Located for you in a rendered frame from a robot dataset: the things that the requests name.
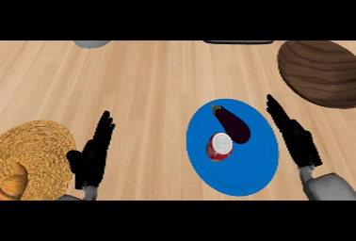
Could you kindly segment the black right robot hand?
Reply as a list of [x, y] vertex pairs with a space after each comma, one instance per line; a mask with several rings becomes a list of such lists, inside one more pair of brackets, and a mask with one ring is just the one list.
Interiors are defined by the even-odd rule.
[[273, 96], [267, 95], [267, 112], [280, 132], [286, 149], [300, 168], [322, 165], [319, 151], [311, 133], [302, 128], [298, 121], [291, 119]]

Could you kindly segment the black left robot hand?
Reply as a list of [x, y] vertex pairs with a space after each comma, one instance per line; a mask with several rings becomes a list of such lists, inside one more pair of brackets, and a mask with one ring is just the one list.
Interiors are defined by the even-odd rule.
[[75, 188], [97, 187], [105, 175], [106, 151], [115, 124], [109, 112], [99, 119], [93, 138], [87, 140], [82, 150], [66, 153], [69, 168], [75, 174]]

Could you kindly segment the blue oval plate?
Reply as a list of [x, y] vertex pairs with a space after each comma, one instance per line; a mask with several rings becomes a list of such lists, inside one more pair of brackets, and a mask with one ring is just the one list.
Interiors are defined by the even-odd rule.
[[[212, 161], [205, 152], [209, 138], [224, 132], [212, 105], [220, 105], [249, 128], [248, 142], [233, 144], [223, 161]], [[246, 103], [215, 99], [201, 106], [186, 127], [186, 152], [204, 182], [229, 196], [248, 196], [270, 183], [277, 169], [277, 140], [264, 116]]]

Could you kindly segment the red can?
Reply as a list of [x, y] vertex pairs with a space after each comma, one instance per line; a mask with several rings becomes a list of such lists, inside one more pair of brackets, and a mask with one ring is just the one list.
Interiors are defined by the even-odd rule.
[[206, 142], [206, 157], [214, 162], [221, 162], [232, 154], [233, 143], [226, 133], [215, 133]]

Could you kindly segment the brown wooden bowl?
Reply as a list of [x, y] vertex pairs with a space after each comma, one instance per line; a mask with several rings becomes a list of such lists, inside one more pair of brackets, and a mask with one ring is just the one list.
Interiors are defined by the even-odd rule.
[[310, 103], [356, 108], [356, 54], [331, 40], [286, 40], [276, 54], [280, 78]]

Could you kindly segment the woven wicker basket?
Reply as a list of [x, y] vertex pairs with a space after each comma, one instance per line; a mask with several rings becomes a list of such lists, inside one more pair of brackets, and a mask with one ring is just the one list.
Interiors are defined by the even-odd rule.
[[32, 120], [0, 134], [0, 186], [14, 163], [28, 170], [20, 201], [53, 201], [65, 194], [72, 179], [66, 152], [74, 149], [69, 130], [51, 120]]

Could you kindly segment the dark purple eggplant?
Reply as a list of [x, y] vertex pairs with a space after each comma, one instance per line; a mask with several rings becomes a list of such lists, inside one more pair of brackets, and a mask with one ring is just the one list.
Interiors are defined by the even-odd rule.
[[249, 141], [249, 127], [242, 119], [221, 105], [212, 106], [212, 115], [232, 141], [236, 144], [245, 144]]

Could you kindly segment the golden croissant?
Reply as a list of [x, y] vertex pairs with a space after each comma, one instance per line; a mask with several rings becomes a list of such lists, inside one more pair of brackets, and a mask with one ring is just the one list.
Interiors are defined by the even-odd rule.
[[0, 201], [19, 201], [28, 185], [28, 170], [13, 164], [13, 174], [0, 186]]

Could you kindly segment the dark flat appliance edge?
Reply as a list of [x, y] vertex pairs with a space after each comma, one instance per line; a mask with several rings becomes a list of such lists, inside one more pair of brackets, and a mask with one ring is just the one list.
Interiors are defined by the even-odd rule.
[[204, 40], [209, 44], [243, 44], [243, 45], [263, 45], [271, 44], [273, 40]]

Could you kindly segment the grey rounded object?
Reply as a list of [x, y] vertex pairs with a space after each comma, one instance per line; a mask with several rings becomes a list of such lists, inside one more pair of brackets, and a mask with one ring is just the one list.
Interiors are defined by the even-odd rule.
[[74, 43], [85, 49], [93, 49], [105, 46], [107, 44], [107, 40], [75, 40]]

